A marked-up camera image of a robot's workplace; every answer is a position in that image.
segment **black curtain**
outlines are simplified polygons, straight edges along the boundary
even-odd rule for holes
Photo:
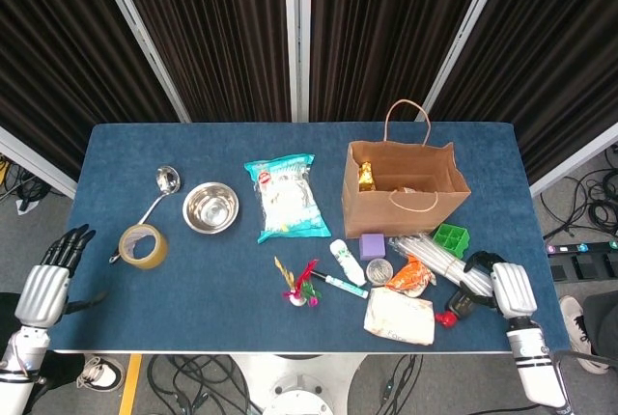
[[[134,0],[193,121],[289,121],[285,0]]]
[[[114,0],[0,2],[0,126],[73,178],[94,125],[178,120]]]
[[[430,116],[513,123],[534,182],[618,122],[618,0],[489,0]]]
[[[310,120],[381,121],[396,99],[422,102],[469,3],[312,0]]]

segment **white shoe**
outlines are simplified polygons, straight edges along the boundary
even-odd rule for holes
[[[583,309],[572,296],[560,298],[560,311],[567,326],[571,348],[576,352],[592,355],[592,345],[583,322]],[[579,365],[591,374],[606,374],[609,366],[585,359],[577,359]]]
[[[93,357],[84,365],[77,377],[78,388],[88,388],[102,393],[115,391],[125,382],[125,369],[120,362],[109,357]]]

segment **brown paper bag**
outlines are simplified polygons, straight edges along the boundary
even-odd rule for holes
[[[428,129],[422,145],[388,141],[388,118],[401,103],[409,103],[425,114]],[[424,109],[400,99],[386,115],[381,142],[358,141],[348,145],[342,194],[346,238],[430,232],[470,195],[464,176],[455,165],[453,144],[444,148],[426,145],[431,129]],[[358,190],[358,170],[367,161],[372,165],[376,191]],[[399,187],[414,192],[404,193],[397,190]]]

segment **white bottle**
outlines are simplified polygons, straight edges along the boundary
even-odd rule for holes
[[[348,277],[348,280],[357,284],[359,287],[367,283],[365,281],[365,272],[351,254],[344,240],[335,239],[330,243],[330,252],[344,269],[344,273]]]

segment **table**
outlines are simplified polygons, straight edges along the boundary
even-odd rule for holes
[[[328,250],[344,237],[341,190],[348,142],[378,141],[382,123],[103,124],[93,130],[69,226],[89,223],[88,245],[70,286],[70,299],[108,291],[96,308],[67,316],[51,330],[52,348],[98,352],[507,352],[505,320],[479,308],[455,328],[437,325],[432,346],[412,346],[364,331],[366,301],[317,284],[317,308],[282,298],[285,283],[273,256],[295,272],[319,258],[319,270],[344,278]],[[394,123],[389,138],[420,143],[423,123]],[[472,194],[447,220],[467,227],[470,246],[525,266],[548,346],[568,348],[548,260],[513,128],[495,123],[433,124],[430,144],[455,142],[456,160]],[[316,156],[311,186],[333,238],[275,238],[258,245],[262,220],[243,163],[285,154]],[[155,170],[175,167],[183,180],[149,223],[169,243],[165,262],[150,271],[108,264],[122,232],[158,195]],[[219,235],[200,235],[183,221],[186,194],[205,181],[237,192],[237,221]],[[358,254],[358,243],[349,240]],[[387,253],[395,269],[404,259]],[[455,286],[438,277],[423,297],[442,310]]]

